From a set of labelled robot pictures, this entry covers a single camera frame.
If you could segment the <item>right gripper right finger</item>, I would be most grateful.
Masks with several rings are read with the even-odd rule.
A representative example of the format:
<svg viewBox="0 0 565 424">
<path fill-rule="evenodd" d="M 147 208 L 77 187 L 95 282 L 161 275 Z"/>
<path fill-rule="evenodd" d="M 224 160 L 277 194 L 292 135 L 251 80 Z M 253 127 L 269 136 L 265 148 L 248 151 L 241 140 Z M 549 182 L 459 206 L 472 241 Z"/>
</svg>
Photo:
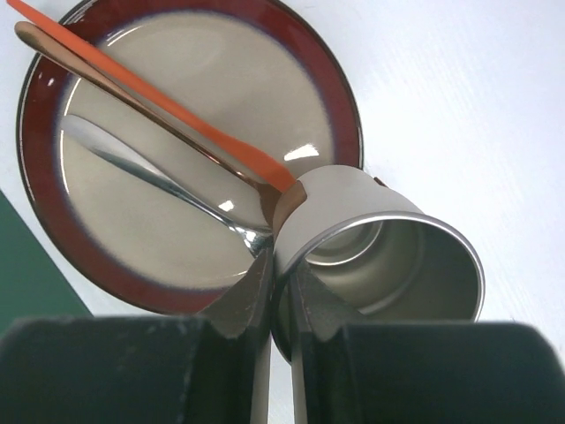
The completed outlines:
<svg viewBox="0 0 565 424">
<path fill-rule="evenodd" d="M 287 281 L 298 423 L 561 423 L 564 373 L 515 323 L 369 322 L 307 267 Z"/>
</svg>

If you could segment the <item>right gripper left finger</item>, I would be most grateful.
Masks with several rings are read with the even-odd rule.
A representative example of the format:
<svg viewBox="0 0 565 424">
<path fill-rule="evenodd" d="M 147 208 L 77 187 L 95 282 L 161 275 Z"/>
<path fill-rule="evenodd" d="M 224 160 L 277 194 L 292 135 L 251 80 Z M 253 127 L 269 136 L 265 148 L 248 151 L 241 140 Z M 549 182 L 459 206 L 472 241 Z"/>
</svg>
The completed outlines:
<svg viewBox="0 0 565 424">
<path fill-rule="evenodd" d="M 4 423 L 264 423 L 273 254 L 198 314 L 16 322 Z"/>
</svg>

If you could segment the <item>steel cup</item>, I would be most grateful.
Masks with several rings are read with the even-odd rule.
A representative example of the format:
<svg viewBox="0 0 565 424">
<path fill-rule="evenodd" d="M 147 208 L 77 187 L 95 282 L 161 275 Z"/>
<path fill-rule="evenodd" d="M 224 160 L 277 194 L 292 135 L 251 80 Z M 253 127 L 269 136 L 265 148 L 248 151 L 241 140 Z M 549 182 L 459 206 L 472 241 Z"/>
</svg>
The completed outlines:
<svg viewBox="0 0 565 424">
<path fill-rule="evenodd" d="M 310 170 L 275 205 L 273 336 L 291 356 L 289 283 L 304 276 L 360 317 L 478 319 L 485 272 L 452 225 L 361 169 Z"/>
</svg>

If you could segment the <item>green placemat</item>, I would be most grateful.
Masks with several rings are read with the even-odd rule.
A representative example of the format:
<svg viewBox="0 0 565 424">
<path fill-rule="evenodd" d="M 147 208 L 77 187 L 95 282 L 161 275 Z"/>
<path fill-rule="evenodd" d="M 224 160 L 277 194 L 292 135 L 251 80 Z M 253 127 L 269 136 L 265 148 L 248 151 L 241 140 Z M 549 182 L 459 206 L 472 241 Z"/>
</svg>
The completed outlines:
<svg viewBox="0 0 565 424">
<path fill-rule="evenodd" d="M 71 288 L 5 196 L 1 197 L 1 332 L 28 317 L 89 316 Z"/>
</svg>

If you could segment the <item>red rimmed beige plate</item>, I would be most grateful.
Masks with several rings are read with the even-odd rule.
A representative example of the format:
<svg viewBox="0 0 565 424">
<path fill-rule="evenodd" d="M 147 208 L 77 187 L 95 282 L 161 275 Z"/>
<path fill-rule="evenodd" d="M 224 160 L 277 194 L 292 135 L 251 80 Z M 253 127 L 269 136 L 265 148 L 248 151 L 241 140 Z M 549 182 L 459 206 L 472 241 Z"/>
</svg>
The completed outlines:
<svg viewBox="0 0 565 424">
<path fill-rule="evenodd" d="M 294 177 L 360 167 L 350 85 L 331 50 L 278 1 L 84 1 L 62 20 L 213 127 Z M 110 295 L 152 312 L 196 312 L 243 277 L 247 244 L 214 218 L 83 148 L 77 115 L 152 160 L 230 217 L 264 224 L 239 178 L 44 57 L 26 76 L 17 143 L 26 193 L 62 255 Z"/>
</svg>

